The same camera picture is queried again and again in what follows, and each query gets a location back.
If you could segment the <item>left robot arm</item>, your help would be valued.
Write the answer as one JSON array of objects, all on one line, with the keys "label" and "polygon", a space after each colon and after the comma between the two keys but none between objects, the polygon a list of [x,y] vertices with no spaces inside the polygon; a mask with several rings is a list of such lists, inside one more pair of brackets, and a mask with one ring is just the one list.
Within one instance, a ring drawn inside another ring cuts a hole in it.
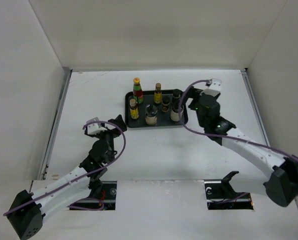
[{"label": "left robot arm", "polygon": [[20,191],[10,209],[4,213],[21,240],[37,234],[54,214],[74,208],[82,199],[97,199],[103,183],[100,178],[121,155],[115,150],[114,139],[126,139],[127,126],[121,115],[101,121],[97,117],[86,122],[84,134],[96,138],[87,157],[71,172],[36,191]]}]

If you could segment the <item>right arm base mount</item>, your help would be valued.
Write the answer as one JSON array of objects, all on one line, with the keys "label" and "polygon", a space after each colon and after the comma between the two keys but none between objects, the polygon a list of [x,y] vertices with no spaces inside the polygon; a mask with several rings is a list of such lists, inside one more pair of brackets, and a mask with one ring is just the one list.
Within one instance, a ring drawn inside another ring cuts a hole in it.
[{"label": "right arm base mount", "polygon": [[231,171],[222,179],[204,181],[206,205],[208,210],[253,210],[251,194],[236,192],[230,185],[239,171]]}]

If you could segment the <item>small yellow label bottle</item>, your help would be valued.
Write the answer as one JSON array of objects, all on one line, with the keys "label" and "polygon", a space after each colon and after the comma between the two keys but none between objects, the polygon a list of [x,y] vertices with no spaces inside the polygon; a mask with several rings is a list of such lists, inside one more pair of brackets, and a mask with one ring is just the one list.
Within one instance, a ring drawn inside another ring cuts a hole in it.
[{"label": "small yellow label bottle", "polygon": [[160,105],[162,103],[162,89],[160,83],[155,84],[153,102],[155,105]]}]

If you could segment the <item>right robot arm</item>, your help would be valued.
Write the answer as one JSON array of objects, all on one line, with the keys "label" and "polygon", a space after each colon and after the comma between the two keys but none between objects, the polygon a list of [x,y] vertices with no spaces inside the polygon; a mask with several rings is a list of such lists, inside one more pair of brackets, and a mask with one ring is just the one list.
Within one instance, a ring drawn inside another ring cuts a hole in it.
[{"label": "right robot arm", "polygon": [[210,84],[204,90],[189,86],[181,96],[181,104],[191,99],[188,107],[196,112],[198,124],[203,128],[201,135],[247,160],[262,176],[238,177],[239,171],[232,170],[219,180],[216,188],[228,202],[255,193],[287,207],[298,196],[298,157],[254,142],[222,117],[218,103],[220,91],[218,84]]}]

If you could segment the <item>red chili sauce bottle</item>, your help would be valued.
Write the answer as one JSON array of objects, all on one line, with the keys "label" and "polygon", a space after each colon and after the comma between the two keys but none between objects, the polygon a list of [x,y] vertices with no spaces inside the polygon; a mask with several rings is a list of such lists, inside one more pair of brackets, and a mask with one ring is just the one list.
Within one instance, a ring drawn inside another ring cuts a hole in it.
[{"label": "red chili sauce bottle", "polygon": [[140,78],[133,79],[133,98],[138,105],[143,103],[143,90],[140,83]]}]

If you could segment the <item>black cap spice jar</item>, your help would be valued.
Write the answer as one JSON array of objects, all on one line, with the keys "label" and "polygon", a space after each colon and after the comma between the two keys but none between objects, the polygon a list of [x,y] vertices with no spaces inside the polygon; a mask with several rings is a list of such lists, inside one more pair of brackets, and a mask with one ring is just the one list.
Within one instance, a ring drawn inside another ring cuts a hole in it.
[{"label": "black cap spice jar", "polygon": [[162,104],[161,111],[166,113],[169,110],[170,98],[167,95],[164,95],[162,97],[161,104]]},{"label": "black cap spice jar", "polygon": [[174,89],[172,91],[172,103],[175,103],[180,99],[181,93],[182,93],[182,91],[179,89]]}]

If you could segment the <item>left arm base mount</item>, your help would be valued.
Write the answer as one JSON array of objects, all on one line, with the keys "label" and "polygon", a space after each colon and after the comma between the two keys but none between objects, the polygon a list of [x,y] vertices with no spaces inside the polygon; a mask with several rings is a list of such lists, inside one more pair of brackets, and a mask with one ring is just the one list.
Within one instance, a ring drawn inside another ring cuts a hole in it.
[{"label": "left arm base mount", "polygon": [[116,209],[117,181],[103,181],[96,190],[68,208],[71,211],[114,211]]}]

